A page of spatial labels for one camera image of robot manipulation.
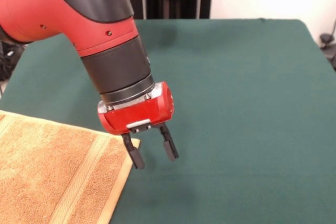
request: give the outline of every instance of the black stand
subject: black stand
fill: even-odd
[[[212,0],[131,0],[135,19],[209,19]]]

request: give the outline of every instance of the black cylindrical joint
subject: black cylindrical joint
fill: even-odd
[[[135,99],[154,86],[150,63],[139,36],[81,59],[105,104]]]

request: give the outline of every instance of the screw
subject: screw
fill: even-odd
[[[145,100],[149,100],[151,97],[148,94],[145,94],[144,98]]]

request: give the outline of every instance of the black cable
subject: black cable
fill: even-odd
[[[336,31],[336,19],[334,21],[334,27],[333,27],[332,32],[331,32],[332,36],[335,34],[335,31]]]

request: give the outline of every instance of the green table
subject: green table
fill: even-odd
[[[138,21],[180,159],[143,132],[113,223],[336,223],[336,76],[297,20]],[[64,36],[30,45],[0,109],[102,130]]]

